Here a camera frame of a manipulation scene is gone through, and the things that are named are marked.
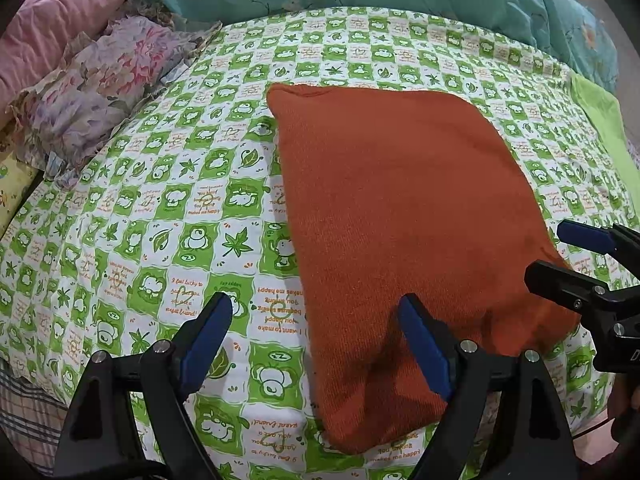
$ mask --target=leaf print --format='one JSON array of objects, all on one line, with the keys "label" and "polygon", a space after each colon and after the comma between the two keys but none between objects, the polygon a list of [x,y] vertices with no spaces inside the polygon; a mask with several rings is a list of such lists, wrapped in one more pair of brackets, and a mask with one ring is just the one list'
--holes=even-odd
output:
[{"label": "leaf print", "polygon": [[246,232],[246,227],[240,231],[236,237],[234,238],[229,233],[225,234],[226,242],[222,244],[223,247],[228,247],[229,250],[222,255],[222,257],[227,256],[231,251],[236,253],[236,256],[239,258],[242,253],[247,253],[249,251],[253,251],[254,248],[249,247],[245,244],[248,240],[248,235]]},{"label": "leaf print", "polygon": [[169,243],[170,232],[171,229],[165,229],[157,233],[153,238],[150,238],[150,240],[153,241],[155,253],[157,253],[158,251],[164,251],[164,248]]},{"label": "leaf print", "polygon": [[218,466],[218,472],[220,473],[220,476],[222,476],[222,478],[225,480],[240,480],[237,476],[234,475],[234,472],[231,469],[231,464],[229,462],[220,464],[220,466]]},{"label": "leaf print", "polygon": [[229,356],[226,354],[226,350],[224,348],[220,348],[218,355],[213,359],[211,363],[211,368],[209,371],[209,377],[211,379],[220,379],[229,373],[232,365],[229,362]]},{"label": "leaf print", "polygon": [[582,414],[586,409],[587,407],[584,405],[584,394],[582,394],[582,397],[580,397],[580,400],[578,401],[578,405],[571,407],[572,418],[575,418],[577,416],[582,416]]},{"label": "leaf print", "polygon": [[65,290],[64,288],[59,288],[58,289],[58,304],[60,306],[62,306],[62,305],[69,306],[69,300],[71,298],[69,297],[68,293],[69,293],[70,290],[71,290],[70,288],[67,289],[67,290]]},{"label": "leaf print", "polygon": [[242,164],[240,165],[240,167],[250,168],[257,164],[261,158],[261,156],[258,156],[258,150],[245,150],[241,155]]},{"label": "leaf print", "polygon": [[191,159],[187,160],[187,162],[181,162],[180,165],[182,166],[182,169],[180,170],[180,176],[183,176],[190,171],[196,170],[195,164]]},{"label": "leaf print", "polygon": [[149,335],[149,332],[141,335],[140,329],[137,329],[135,332],[129,332],[129,335],[133,339],[133,345],[131,346],[132,354],[142,354],[142,352],[151,346],[151,343],[145,339],[146,336]]},{"label": "leaf print", "polygon": [[118,223],[114,222],[113,224],[111,224],[109,227],[105,229],[104,234],[102,235],[102,238],[106,238],[108,242],[113,242],[114,240],[118,239],[118,237],[116,236],[117,232],[118,232]]}]

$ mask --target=bed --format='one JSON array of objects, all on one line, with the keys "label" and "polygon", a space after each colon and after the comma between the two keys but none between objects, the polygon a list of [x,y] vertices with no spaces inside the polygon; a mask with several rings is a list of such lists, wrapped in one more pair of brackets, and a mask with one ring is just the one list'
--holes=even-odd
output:
[{"label": "bed", "polygon": [[[223,28],[114,131],[74,190],[49,182],[35,189],[0,240],[0,356],[69,402],[92,352],[144,351],[226,292],[231,329],[186,403],[223,477],[403,478],[434,426],[346,456],[314,417],[302,285],[278,243],[287,238],[286,196],[264,98],[276,81],[455,92],[504,139],[566,262],[613,288],[633,283],[608,256],[554,236],[564,218],[638,227],[628,190],[571,99],[566,65],[419,12],[307,10]],[[481,176],[473,185],[482,187]],[[591,366],[593,354],[577,326],[546,356],[572,430],[604,409],[612,385]],[[133,401],[145,452],[156,456],[144,403]],[[484,432],[496,407],[487,407]],[[467,478],[477,472],[482,436]]]}]

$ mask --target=frog print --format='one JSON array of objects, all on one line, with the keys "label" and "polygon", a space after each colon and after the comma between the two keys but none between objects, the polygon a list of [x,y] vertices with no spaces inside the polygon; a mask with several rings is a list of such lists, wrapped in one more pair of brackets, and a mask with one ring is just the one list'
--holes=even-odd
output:
[{"label": "frog print", "polygon": [[258,101],[240,101],[229,112],[229,121],[242,121],[250,118],[258,107]]},{"label": "frog print", "polygon": [[298,263],[286,224],[266,223],[262,232],[262,258],[259,269],[276,276],[295,276]]},{"label": "frog print", "polygon": [[14,302],[13,291],[0,283],[0,314],[5,317],[11,316],[11,306]]},{"label": "frog print", "polygon": [[273,54],[274,61],[293,61],[296,59],[296,46],[277,46]]},{"label": "frog print", "polygon": [[76,286],[71,308],[71,321],[78,326],[84,326],[87,315],[89,314],[91,297],[91,293],[83,286]]},{"label": "frog print", "polygon": [[191,196],[193,184],[175,184],[164,188],[156,209],[156,220],[177,220],[184,218],[187,200]]},{"label": "frog print", "polygon": [[18,274],[18,282],[15,286],[15,290],[23,293],[27,298],[30,298],[33,293],[33,287],[35,285],[36,271],[33,270],[27,264],[20,266],[20,272]]},{"label": "frog print", "polygon": [[216,451],[242,456],[241,433],[249,429],[249,422],[241,416],[241,410],[241,405],[219,397],[196,394],[193,427],[200,441]]},{"label": "frog print", "polygon": [[16,253],[18,256],[24,257],[27,253],[27,248],[31,243],[31,239],[33,238],[33,234],[27,231],[26,229],[20,229],[15,235],[14,239],[11,241],[9,247]]},{"label": "frog print", "polygon": [[146,176],[146,182],[156,184],[158,182],[166,182],[169,180],[171,168],[175,163],[175,159],[175,155],[165,155],[158,158],[151,168],[151,171]]},{"label": "frog print", "polygon": [[244,140],[256,140],[257,142],[273,142],[276,134],[276,121],[273,117],[261,116],[249,123]]},{"label": "frog print", "polygon": [[114,251],[123,258],[135,262],[139,261],[142,255],[142,238],[145,235],[147,225],[148,222],[144,220],[129,222],[122,235],[121,243],[114,248]]},{"label": "frog print", "polygon": [[229,330],[246,336],[254,296],[254,279],[235,274],[211,274],[205,290],[205,298],[213,296],[216,292],[224,292],[231,299],[233,319]]},{"label": "frog print", "polygon": [[195,126],[202,114],[204,113],[203,107],[187,106],[180,115],[176,126]]},{"label": "frog print", "polygon": [[302,358],[302,348],[252,342],[249,350],[249,402],[302,409]]},{"label": "frog print", "polygon": [[396,61],[396,56],[390,46],[375,46],[371,49],[371,59],[373,61],[393,63]]},{"label": "frog print", "polygon": [[544,185],[554,183],[554,180],[551,178],[551,175],[547,173],[546,168],[539,162],[526,160],[524,165],[529,171],[529,174],[532,177],[533,181],[539,186],[544,186]]},{"label": "frog print", "polygon": [[306,470],[309,473],[345,471],[352,467],[362,467],[364,465],[364,457],[362,455],[342,454],[329,443],[324,435],[322,422],[319,419],[308,418],[304,434],[307,442],[305,450]]},{"label": "frog print", "polygon": [[340,44],[325,45],[322,59],[326,61],[343,61],[347,59],[347,47]]},{"label": "frog print", "polygon": [[191,135],[187,138],[184,147],[187,150],[201,150],[203,148],[208,148],[215,139],[218,129],[219,126],[217,124],[194,128]]},{"label": "frog print", "polygon": [[566,204],[569,206],[571,213],[574,216],[584,215],[584,207],[582,206],[582,202],[580,201],[580,197],[576,193],[573,187],[561,186],[560,191],[562,192],[562,196]]},{"label": "frog print", "polygon": [[78,277],[78,267],[76,263],[80,257],[81,251],[79,248],[65,244],[62,250],[62,256],[60,257],[60,266],[63,276],[76,279]]},{"label": "frog print", "polygon": [[122,354],[120,338],[124,331],[125,314],[113,305],[98,300],[94,314],[97,327],[97,346],[111,354]]},{"label": "frog print", "polygon": [[566,355],[566,390],[567,393],[579,390],[591,380],[591,361],[596,351],[589,346],[581,346]]},{"label": "frog print", "polygon": [[373,81],[373,68],[366,63],[349,63],[349,77]]},{"label": "frog print", "polygon": [[252,66],[247,72],[244,74],[243,82],[251,83],[256,81],[263,81],[267,79],[269,75],[269,65],[267,64],[259,64]]},{"label": "frog print", "polygon": [[602,282],[609,281],[609,266],[607,265],[607,259],[603,254],[592,253],[593,265],[595,267],[595,277]]},{"label": "frog print", "polygon": [[204,159],[204,165],[200,170],[199,178],[222,178],[229,174],[231,170],[231,162],[233,161],[236,150],[228,150],[226,148],[218,148],[207,153]]},{"label": "frog print", "polygon": [[238,93],[238,89],[239,87],[234,85],[219,86],[213,94],[211,104],[232,101],[236,96],[236,93]]},{"label": "frog print", "polygon": [[609,374],[601,374],[595,381],[593,381],[593,402],[589,410],[589,416],[594,416],[600,413],[607,400],[607,386],[609,385]]},{"label": "frog print", "polygon": [[173,263],[209,270],[214,256],[213,240],[217,235],[218,224],[185,224]]},{"label": "frog print", "polygon": [[100,202],[100,199],[104,195],[105,191],[106,190],[102,187],[90,187],[89,195],[87,197],[87,201],[84,204],[84,209],[82,211],[85,213],[93,212],[97,207],[98,202]]},{"label": "frog print", "polygon": [[222,218],[260,216],[262,196],[269,188],[264,179],[232,178],[226,187],[226,197],[222,205]]}]

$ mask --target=orange cloth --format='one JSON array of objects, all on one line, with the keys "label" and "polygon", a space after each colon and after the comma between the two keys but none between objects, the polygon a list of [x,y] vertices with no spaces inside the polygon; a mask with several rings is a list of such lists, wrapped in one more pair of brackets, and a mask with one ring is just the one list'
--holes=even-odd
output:
[{"label": "orange cloth", "polygon": [[396,319],[415,292],[460,339],[546,351],[578,317],[529,294],[528,264],[562,265],[527,180],[480,112],[442,92],[274,84],[314,399],[348,453],[439,419]]}]

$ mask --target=floral pillow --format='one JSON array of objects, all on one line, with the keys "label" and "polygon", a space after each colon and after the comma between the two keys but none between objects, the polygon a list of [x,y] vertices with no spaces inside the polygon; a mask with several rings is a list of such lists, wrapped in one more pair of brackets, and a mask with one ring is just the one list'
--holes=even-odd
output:
[{"label": "floral pillow", "polygon": [[16,156],[64,189],[159,79],[203,34],[174,32],[143,16],[116,20],[97,41],[80,34],[58,69],[9,105]]}]

